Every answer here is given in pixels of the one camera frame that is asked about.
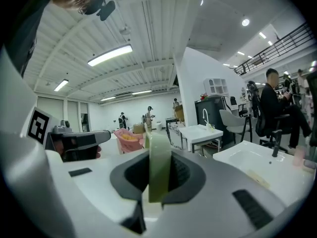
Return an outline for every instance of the chair armrest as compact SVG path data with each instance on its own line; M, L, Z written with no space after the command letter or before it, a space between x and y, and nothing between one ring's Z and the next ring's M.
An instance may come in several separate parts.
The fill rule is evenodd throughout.
M289 114L286 114L286 115L281 115L281 116L277 116L277 117L274 117L275 120L282 120L282 119L285 119L287 117L290 117Z

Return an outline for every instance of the black suit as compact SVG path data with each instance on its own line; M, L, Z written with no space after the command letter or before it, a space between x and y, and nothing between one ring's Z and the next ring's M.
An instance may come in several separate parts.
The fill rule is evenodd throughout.
M293 148L298 145L299 127L302 128L304 137L309 136L312 132L301 110L295 105L288 107L286 97L283 97L283 99L279 101L276 92L269 84L265 84L262 91L261 107L267 128L276 129L277 121L274 117L284 114L290 115L290 117L281 121L280 128L292 128L289 145Z

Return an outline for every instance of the pink chair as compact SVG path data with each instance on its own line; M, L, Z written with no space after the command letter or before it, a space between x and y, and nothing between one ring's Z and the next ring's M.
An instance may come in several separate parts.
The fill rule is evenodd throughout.
M125 128L116 130L115 132L113 132L113 134L119 139L121 150L123 151L123 153L129 153L136 150L140 150L143 147L144 139L142 134L133 134L132 132L129 132ZM127 134L137 139L135 140L124 139L121 137L123 134Z

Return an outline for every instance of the black metal railing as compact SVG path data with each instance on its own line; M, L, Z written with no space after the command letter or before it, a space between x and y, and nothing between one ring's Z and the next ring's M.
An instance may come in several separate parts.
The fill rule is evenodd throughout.
M282 39L275 42L272 46L269 46L267 49L253 56L252 59L249 59L237 68L234 68L234 71L240 76L244 75L314 38L312 30L307 23L304 23Z

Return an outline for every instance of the white sink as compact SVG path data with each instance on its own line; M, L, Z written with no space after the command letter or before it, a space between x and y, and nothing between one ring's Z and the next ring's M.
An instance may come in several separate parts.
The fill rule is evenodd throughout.
M228 163L271 190L286 206L304 198L310 192L315 174L293 165L294 156L243 141L213 155L217 161Z

